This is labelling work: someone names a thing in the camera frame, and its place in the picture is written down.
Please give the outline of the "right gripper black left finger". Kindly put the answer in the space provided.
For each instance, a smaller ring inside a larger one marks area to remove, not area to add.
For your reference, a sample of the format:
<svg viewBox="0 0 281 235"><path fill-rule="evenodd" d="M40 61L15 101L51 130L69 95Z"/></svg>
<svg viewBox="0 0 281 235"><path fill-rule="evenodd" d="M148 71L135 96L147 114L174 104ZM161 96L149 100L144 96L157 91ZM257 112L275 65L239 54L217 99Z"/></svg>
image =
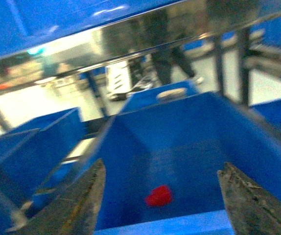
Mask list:
<svg viewBox="0 0 281 235"><path fill-rule="evenodd" d="M92 235L101 209L106 168L97 159L66 190L9 235Z"/></svg>

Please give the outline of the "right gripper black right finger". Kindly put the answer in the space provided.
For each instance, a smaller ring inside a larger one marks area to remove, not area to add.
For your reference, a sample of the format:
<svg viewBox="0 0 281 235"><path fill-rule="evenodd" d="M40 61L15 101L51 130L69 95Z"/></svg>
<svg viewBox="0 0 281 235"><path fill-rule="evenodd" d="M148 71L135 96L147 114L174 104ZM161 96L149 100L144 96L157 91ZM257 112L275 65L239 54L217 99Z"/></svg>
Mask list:
<svg viewBox="0 0 281 235"><path fill-rule="evenodd" d="M236 235L281 235L281 201L230 162L217 172Z"/></svg>

